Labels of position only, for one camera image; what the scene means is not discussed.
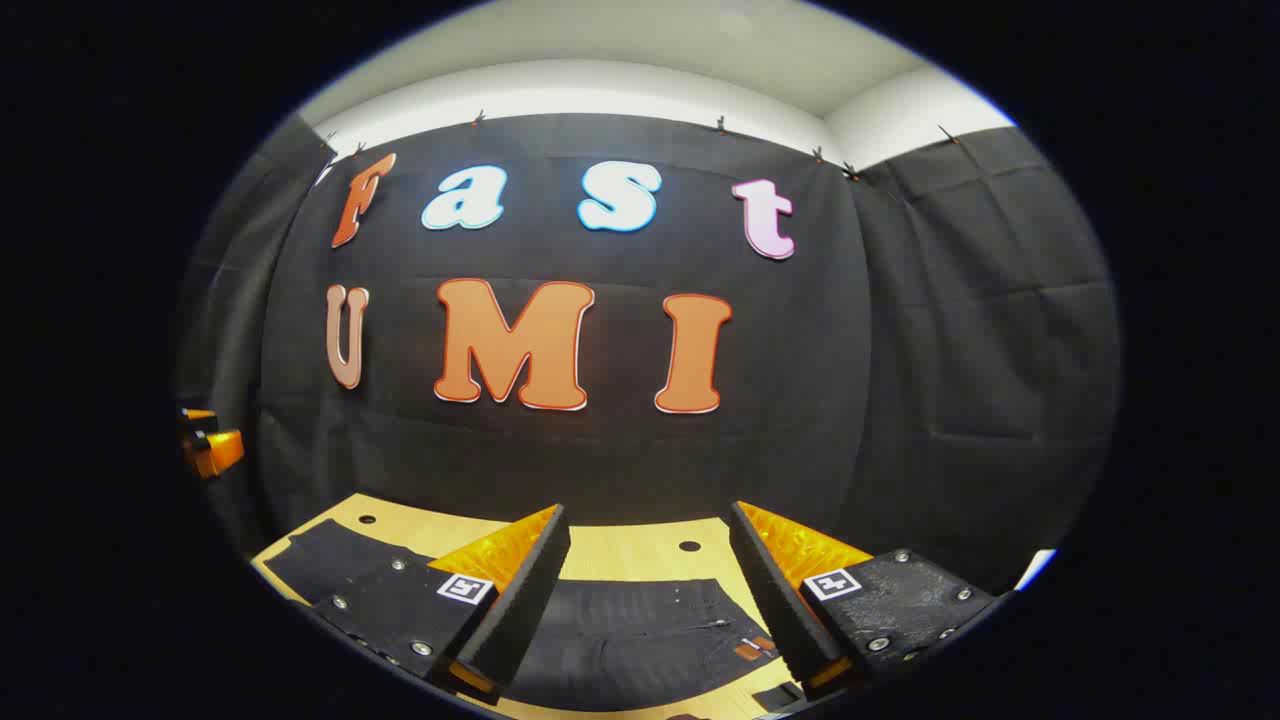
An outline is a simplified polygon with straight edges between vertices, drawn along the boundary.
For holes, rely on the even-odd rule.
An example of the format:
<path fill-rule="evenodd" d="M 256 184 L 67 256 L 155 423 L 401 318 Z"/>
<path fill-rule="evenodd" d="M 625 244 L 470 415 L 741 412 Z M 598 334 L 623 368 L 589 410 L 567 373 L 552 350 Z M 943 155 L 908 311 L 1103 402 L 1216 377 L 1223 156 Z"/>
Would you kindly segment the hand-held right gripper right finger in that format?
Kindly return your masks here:
<path fill-rule="evenodd" d="M 781 659 L 808 697 L 867 691 L 927 665 L 1001 598 L 896 548 L 872 555 L 744 501 L 730 544 Z"/>

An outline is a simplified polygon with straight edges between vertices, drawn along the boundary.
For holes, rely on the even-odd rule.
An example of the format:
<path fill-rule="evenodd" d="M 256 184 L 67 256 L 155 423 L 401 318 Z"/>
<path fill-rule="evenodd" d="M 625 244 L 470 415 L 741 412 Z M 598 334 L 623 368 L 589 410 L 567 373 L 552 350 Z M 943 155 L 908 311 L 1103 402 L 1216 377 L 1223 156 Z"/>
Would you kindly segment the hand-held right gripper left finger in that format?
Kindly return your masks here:
<path fill-rule="evenodd" d="M 440 559 L 376 562 L 310 607 L 411 676 L 493 700 L 515 679 L 570 546 L 556 503 Z"/>

